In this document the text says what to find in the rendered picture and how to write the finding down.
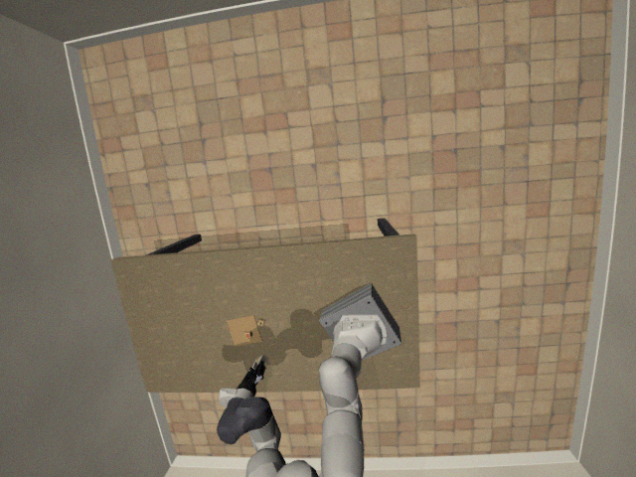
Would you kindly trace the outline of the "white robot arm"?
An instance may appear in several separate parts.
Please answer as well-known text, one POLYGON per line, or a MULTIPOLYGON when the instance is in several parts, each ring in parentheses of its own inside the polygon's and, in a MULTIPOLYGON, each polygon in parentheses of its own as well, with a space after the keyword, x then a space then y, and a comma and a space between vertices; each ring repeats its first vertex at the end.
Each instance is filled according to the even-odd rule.
POLYGON ((336 358, 326 359, 319 367, 327 410, 322 424, 319 476, 304 460, 286 464, 278 451, 281 432, 266 398, 254 397, 246 389, 220 390, 220 405, 226 409, 217 427, 219 438, 235 444, 248 432, 257 451, 247 462, 245 477, 363 477, 363 410, 356 378, 364 357, 385 344, 388 333, 379 315, 342 315, 333 336, 332 357, 336 358))

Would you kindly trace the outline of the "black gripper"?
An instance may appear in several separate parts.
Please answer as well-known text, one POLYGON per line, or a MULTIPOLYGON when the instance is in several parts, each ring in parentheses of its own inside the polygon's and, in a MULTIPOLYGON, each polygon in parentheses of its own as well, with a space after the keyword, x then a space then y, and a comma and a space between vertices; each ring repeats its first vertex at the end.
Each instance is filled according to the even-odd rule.
MULTIPOLYGON (((257 360, 257 359, 256 359, 257 360)), ((256 385, 259 380, 263 380, 263 374, 265 370, 264 363, 266 358, 262 355, 258 361, 258 363, 254 362, 253 366, 250 367, 250 372, 247 372, 245 377, 243 378, 241 384, 238 385, 238 389, 246 389, 249 390, 253 396, 256 394, 256 385)))

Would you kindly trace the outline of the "tan square mat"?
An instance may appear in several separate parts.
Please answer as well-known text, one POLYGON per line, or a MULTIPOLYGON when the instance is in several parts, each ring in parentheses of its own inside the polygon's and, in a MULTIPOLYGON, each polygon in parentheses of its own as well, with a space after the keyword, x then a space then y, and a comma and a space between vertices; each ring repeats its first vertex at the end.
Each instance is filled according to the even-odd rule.
POLYGON ((227 320, 227 323, 235 346, 262 342, 254 315, 227 320), (246 338, 245 332, 250 330, 252 337, 246 338))

